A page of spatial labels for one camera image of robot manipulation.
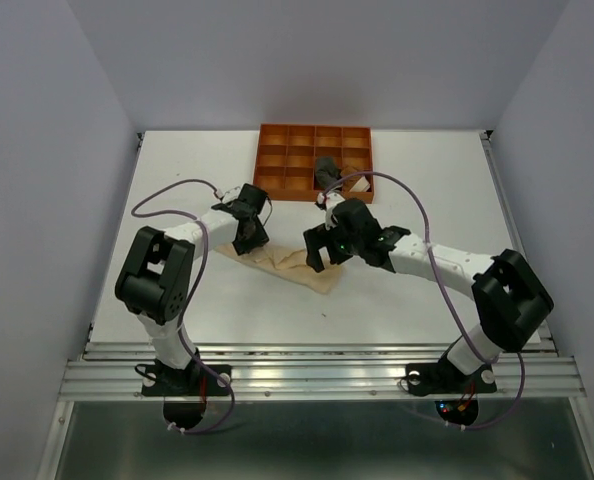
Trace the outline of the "orange compartment tray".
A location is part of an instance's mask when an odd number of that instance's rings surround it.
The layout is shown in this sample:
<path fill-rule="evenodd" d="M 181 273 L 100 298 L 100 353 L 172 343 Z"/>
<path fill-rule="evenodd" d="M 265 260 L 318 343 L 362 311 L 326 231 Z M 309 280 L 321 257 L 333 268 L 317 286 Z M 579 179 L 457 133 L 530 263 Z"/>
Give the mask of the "orange compartment tray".
<path fill-rule="evenodd" d="M 313 202 L 323 191 L 315 184 L 315 159 L 331 156 L 342 170 L 362 169 L 371 190 L 343 192 L 370 203 L 374 198 L 372 131 L 368 127 L 263 124 L 259 129 L 253 184 L 273 201 Z"/>

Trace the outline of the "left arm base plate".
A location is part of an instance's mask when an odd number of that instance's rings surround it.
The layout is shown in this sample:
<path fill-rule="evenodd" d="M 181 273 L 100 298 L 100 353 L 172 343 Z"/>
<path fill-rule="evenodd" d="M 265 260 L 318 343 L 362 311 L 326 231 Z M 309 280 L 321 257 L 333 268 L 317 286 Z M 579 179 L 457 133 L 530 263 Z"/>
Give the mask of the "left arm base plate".
<path fill-rule="evenodd" d="M 197 365 L 173 369 L 161 362 L 139 363 L 134 371 L 141 377 L 144 397 L 228 397 L 227 387 Z"/>

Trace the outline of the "aluminium right side rail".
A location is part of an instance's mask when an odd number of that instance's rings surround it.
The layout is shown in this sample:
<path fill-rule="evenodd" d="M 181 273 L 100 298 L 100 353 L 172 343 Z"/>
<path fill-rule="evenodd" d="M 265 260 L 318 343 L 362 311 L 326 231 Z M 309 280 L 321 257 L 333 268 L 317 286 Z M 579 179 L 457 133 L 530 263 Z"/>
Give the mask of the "aluminium right side rail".
<path fill-rule="evenodd" d="M 479 137 L 513 249 L 528 258 L 496 163 L 490 131 L 480 131 Z M 541 338 L 539 352 L 557 354 L 558 350 L 546 321 L 538 327 L 537 333 Z"/>

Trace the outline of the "aluminium rail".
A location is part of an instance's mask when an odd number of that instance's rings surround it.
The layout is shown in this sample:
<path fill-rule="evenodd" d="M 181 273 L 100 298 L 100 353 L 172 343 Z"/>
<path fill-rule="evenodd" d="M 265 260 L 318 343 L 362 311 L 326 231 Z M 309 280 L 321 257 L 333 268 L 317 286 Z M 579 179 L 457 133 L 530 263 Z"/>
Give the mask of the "aluminium rail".
<path fill-rule="evenodd" d="M 513 249 L 528 258 L 496 163 L 490 131 L 480 131 L 479 137 Z M 539 352 L 557 354 L 558 350 L 546 321 L 538 327 L 537 333 L 541 338 Z"/>
<path fill-rule="evenodd" d="M 435 361 L 441 344 L 204 344 L 208 364 L 229 364 L 240 402 L 396 400 L 406 396 L 399 379 L 409 363 Z M 137 363 L 153 357 L 146 343 L 92 343 L 65 368 L 61 401 L 142 400 Z M 496 397 L 511 398 L 524 378 L 527 398 L 583 397 L 575 360 L 549 342 L 532 345 L 518 361 L 505 354 L 493 367 Z"/>

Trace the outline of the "brown underwear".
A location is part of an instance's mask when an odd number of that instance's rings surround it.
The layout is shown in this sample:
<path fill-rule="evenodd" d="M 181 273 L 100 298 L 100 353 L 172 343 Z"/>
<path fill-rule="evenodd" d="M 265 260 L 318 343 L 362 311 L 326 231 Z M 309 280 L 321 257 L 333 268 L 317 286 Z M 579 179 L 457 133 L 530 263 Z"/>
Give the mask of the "brown underwear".
<path fill-rule="evenodd" d="M 343 180 L 341 184 L 342 192 L 364 193 L 371 190 L 368 177 L 360 175 L 360 172 L 362 172 L 362 169 L 352 165 L 346 166 L 340 171 L 340 178 Z"/>

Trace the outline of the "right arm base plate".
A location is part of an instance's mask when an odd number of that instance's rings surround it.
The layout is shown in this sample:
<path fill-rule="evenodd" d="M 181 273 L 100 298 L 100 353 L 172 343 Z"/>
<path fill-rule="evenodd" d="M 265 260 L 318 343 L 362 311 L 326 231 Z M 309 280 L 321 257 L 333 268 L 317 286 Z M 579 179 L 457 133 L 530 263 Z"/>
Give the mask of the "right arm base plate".
<path fill-rule="evenodd" d="M 495 379 L 487 383 L 482 378 L 484 373 L 492 374 L 493 371 L 482 366 L 474 373 L 465 375 L 450 363 L 410 363 L 406 365 L 400 383 L 409 394 L 416 397 L 469 393 L 471 387 L 474 387 L 475 393 L 495 393 Z"/>

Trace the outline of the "peach underwear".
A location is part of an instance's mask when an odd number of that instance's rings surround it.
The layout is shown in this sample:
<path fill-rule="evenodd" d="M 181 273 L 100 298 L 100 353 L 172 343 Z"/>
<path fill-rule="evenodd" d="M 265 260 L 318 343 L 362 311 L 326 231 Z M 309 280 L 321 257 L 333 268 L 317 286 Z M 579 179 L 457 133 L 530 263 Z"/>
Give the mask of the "peach underwear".
<path fill-rule="evenodd" d="M 222 245 L 215 249 L 240 264 L 264 271 L 275 277 L 302 285 L 321 294 L 329 294 L 341 280 L 344 267 L 324 263 L 324 270 L 316 272 L 306 263 L 306 250 L 293 250 L 288 247 L 267 244 L 252 252 L 238 255 L 232 245 Z"/>

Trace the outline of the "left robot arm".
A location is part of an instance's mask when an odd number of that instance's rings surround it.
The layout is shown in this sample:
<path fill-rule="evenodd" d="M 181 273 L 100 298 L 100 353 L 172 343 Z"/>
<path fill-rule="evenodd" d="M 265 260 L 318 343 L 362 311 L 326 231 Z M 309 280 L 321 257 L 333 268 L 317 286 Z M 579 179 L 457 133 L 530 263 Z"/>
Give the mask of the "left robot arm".
<path fill-rule="evenodd" d="M 209 373 L 183 323 L 208 254 L 231 246 L 241 256 L 269 241 L 260 219 L 271 204 L 268 193 L 244 184 L 225 194 L 214 189 L 213 194 L 218 203 L 201 216 L 173 209 L 141 213 L 145 201 L 131 211 L 141 219 L 177 215 L 187 220 L 166 230 L 140 228 L 115 284 L 115 297 L 140 321 L 155 350 L 153 363 L 135 367 L 144 396 L 197 395 L 206 388 Z"/>

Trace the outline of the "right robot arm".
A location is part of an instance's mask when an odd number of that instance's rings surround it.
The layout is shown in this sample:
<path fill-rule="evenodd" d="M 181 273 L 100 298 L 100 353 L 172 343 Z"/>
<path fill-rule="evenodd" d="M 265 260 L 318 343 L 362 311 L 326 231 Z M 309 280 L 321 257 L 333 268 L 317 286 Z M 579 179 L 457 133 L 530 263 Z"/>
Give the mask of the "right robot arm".
<path fill-rule="evenodd" d="M 381 226 L 363 201 L 336 193 L 319 195 L 316 205 L 325 220 L 304 233 L 306 263 L 315 272 L 358 257 L 371 267 L 432 281 L 442 296 L 456 291 L 474 302 L 478 325 L 460 326 L 459 338 L 436 362 L 406 366 L 401 383 L 413 396 L 456 394 L 470 386 L 494 391 L 492 363 L 522 351 L 554 308 L 515 250 L 487 255 L 437 245 L 427 235 Z"/>

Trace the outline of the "aluminium front rail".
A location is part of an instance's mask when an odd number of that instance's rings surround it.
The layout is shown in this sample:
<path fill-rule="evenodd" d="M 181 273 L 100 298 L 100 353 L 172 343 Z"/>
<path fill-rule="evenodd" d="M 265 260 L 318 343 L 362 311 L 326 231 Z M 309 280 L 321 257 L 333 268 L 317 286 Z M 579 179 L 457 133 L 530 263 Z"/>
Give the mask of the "aluminium front rail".
<path fill-rule="evenodd" d="M 435 361 L 441 344 L 204 344 L 208 364 L 229 364 L 240 402 L 396 400 L 406 396 L 399 379 L 409 363 Z M 153 357 L 146 343 L 92 343 L 65 368 L 61 401 L 142 400 L 137 363 Z M 493 367 L 496 397 L 511 398 L 524 378 L 527 398 L 583 397 L 575 360 L 549 342 L 532 345 L 518 361 L 505 354 Z"/>

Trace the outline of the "dark grey underwear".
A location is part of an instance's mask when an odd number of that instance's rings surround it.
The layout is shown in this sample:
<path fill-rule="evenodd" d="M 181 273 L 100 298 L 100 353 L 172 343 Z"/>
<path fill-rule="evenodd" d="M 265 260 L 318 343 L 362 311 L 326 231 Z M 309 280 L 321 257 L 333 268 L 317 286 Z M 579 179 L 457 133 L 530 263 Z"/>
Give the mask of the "dark grey underwear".
<path fill-rule="evenodd" d="M 341 186 L 335 183 L 341 178 L 341 170 L 331 156 L 321 156 L 315 159 L 314 164 L 315 184 L 321 190 L 333 186 L 333 190 L 340 191 Z"/>

